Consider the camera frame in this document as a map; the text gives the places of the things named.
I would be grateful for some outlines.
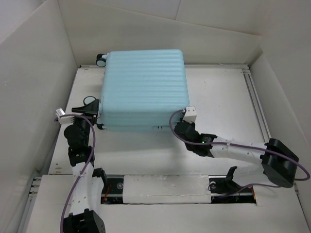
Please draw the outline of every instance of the black bracket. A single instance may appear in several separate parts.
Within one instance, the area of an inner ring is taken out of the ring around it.
[[[268,150],[283,154],[296,162],[299,161],[299,158],[277,139],[271,138],[265,145]],[[291,188],[293,186],[297,170],[295,164],[267,152],[260,158],[262,159],[261,164],[264,169],[264,174],[272,183],[285,188]]]
[[[64,232],[66,233],[105,233],[105,225],[98,214],[89,209],[84,213],[73,215],[69,214],[64,219]]]
[[[77,108],[72,108],[73,113],[81,113],[86,117],[92,125],[96,124],[99,109],[99,100]],[[75,166],[78,163],[86,162],[92,147],[88,145],[90,125],[83,118],[74,117],[73,124],[69,125],[64,130],[64,136],[67,139],[69,149],[68,155],[70,165]],[[91,159],[91,164],[94,166],[95,156]]]
[[[177,125],[174,128],[175,133],[180,136],[182,139],[185,139],[190,142],[198,142],[198,143],[205,143],[205,142],[213,142],[214,138],[217,138],[214,134],[208,134],[208,133],[202,133],[199,134],[195,130],[195,124],[188,123],[186,121],[181,121],[177,123]],[[187,150],[192,151],[193,153],[202,156],[202,157],[211,157],[214,158],[214,156],[210,153],[210,149],[212,149],[212,146],[206,146],[206,145],[191,145],[189,143],[185,143]]]

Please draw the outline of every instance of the orange wire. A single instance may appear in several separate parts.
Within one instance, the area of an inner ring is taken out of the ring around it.
[[[107,197],[107,194],[109,193],[110,187],[111,187],[111,185],[108,186],[107,192],[105,193],[105,196],[104,196],[104,201],[106,200],[106,197]]]

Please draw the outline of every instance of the white wall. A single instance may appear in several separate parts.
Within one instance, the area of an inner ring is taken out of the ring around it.
[[[44,0],[0,0],[0,42],[43,2]]]
[[[243,64],[259,36],[199,26],[84,0],[59,0],[78,65],[114,50],[180,49],[187,64]]]
[[[261,56],[251,67],[273,137],[286,143],[311,171],[311,1],[275,0]],[[311,224],[311,182],[298,182]]]
[[[0,43],[0,232],[59,126],[77,65],[57,0],[47,0]]]

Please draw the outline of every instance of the white connector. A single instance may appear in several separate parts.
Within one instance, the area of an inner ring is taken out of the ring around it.
[[[58,119],[58,122],[62,125],[62,124],[71,124],[72,123],[72,118],[73,117],[62,117],[63,115],[65,115],[65,112],[62,108],[58,108],[56,110],[56,116]]]
[[[196,120],[196,109],[194,106],[190,106],[186,108],[186,112],[183,118],[184,121],[188,123],[194,123]]]

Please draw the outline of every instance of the cardboard wall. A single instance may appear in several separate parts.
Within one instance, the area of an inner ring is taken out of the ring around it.
[[[57,0],[38,7],[0,43],[0,232],[40,170],[77,69]]]

